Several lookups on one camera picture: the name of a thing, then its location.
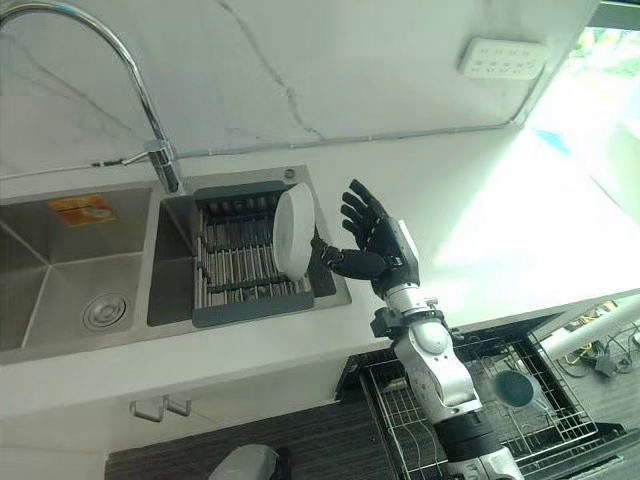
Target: stainless steel sink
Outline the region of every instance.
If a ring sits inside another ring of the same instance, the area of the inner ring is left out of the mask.
[[[276,180],[312,186],[305,167],[188,180],[194,195],[214,186]],[[0,365],[201,330],[192,322],[199,231],[194,196],[167,195],[149,182],[58,198],[77,195],[101,196],[116,218],[69,226],[52,210],[51,196],[0,204]],[[319,208],[316,222],[320,235],[329,238]],[[319,267],[312,261],[309,268]],[[309,274],[312,309],[349,303],[344,279],[324,273],[331,282],[314,282],[322,277],[318,271]],[[274,293],[284,296],[275,288]],[[231,311],[237,303],[217,313],[223,320],[218,326],[282,314],[263,309],[238,319]]]
[[[0,350],[131,328],[150,194],[96,192],[115,219],[80,226],[50,200],[0,207]]]

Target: faucet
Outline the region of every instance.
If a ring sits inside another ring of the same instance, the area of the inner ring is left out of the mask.
[[[167,138],[162,125],[160,125],[158,115],[151,103],[147,87],[145,87],[144,82],[142,81],[138,65],[136,65],[136,62],[131,56],[129,50],[127,50],[111,29],[98,19],[81,9],[74,7],[73,5],[61,2],[18,2],[9,4],[0,10],[0,30],[15,18],[27,13],[37,12],[55,13],[69,17],[90,28],[100,35],[100,37],[102,37],[102,39],[111,46],[111,48],[113,48],[116,55],[118,55],[120,60],[122,60],[127,67],[129,77],[133,82],[138,99],[142,104],[142,109],[144,110],[144,113],[149,120],[151,130],[153,130],[153,134],[155,135],[155,140],[147,142],[144,147],[145,151],[135,157],[132,157],[129,161],[112,163],[128,165],[129,163],[132,163],[132,160],[148,156],[165,190],[169,193],[181,190],[182,180],[180,178],[178,165],[175,162],[178,155]]]

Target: dishwasher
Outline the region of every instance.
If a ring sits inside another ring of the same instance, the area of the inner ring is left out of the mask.
[[[454,338],[456,355],[469,370],[499,441],[509,448],[527,480],[574,478],[605,469],[619,460],[622,450],[640,443],[639,429],[626,431],[619,424],[595,422],[541,350],[533,329],[554,317]],[[549,407],[546,412],[509,409],[495,397],[488,381],[505,370],[538,380]],[[395,479],[444,478],[444,451],[407,382],[391,349],[354,355],[347,361],[336,399],[364,394]]]

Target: cup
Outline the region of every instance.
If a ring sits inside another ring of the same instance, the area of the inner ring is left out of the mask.
[[[514,410],[532,406],[541,413],[549,412],[542,388],[531,375],[516,370],[505,370],[493,377],[493,390],[507,407]]]

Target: sticker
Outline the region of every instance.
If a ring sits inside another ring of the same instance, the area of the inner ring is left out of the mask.
[[[49,208],[70,227],[93,225],[116,219],[116,214],[101,195],[53,200],[49,202]]]

